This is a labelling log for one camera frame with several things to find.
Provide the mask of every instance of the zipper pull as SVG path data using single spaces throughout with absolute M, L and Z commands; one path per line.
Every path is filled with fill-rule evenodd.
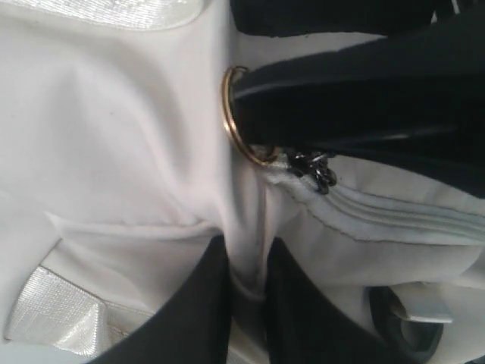
M 298 178 L 309 176 L 317 185 L 317 192 L 327 195 L 330 187 L 336 185 L 336 175 L 328 167 L 328 159 L 335 156 L 332 152 L 299 152 L 285 149 L 288 158 L 288 171 Z

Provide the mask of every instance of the black handle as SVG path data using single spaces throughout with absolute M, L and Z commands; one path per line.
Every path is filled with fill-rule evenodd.
M 485 5 L 423 30 L 250 72 L 245 143 L 331 150 L 485 197 Z

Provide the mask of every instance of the metal o-ring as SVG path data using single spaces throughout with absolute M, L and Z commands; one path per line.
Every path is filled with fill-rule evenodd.
M 231 67 L 226 71 L 222 80 L 221 96 L 224 129 L 230 140 L 233 142 L 233 145 L 241 152 L 241 154 L 251 162 L 265 166 L 276 160 L 280 150 L 276 146 L 270 146 L 265 155 L 259 155 L 251 146 L 245 144 L 237 131 L 236 122 L 234 121 L 233 113 L 230 108 L 230 87 L 234 81 L 234 77 L 244 74 L 247 71 L 248 69 L 245 67 Z

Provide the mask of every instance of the gold ring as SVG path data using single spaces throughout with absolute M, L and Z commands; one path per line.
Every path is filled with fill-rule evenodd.
M 245 67 L 231 67 L 229 68 L 222 80 L 221 96 L 222 96 L 222 112 L 224 119 L 224 129 L 227 132 L 233 145 L 251 162 L 257 165 L 269 165 L 274 162 L 280 154 L 280 150 L 276 146 L 249 146 L 243 142 L 239 132 L 237 131 L 236 122 L 233 118 L 233 113 L 230 109 L 230 86 L 234 81 L 234 77 L 244 74 L 248 69 Z

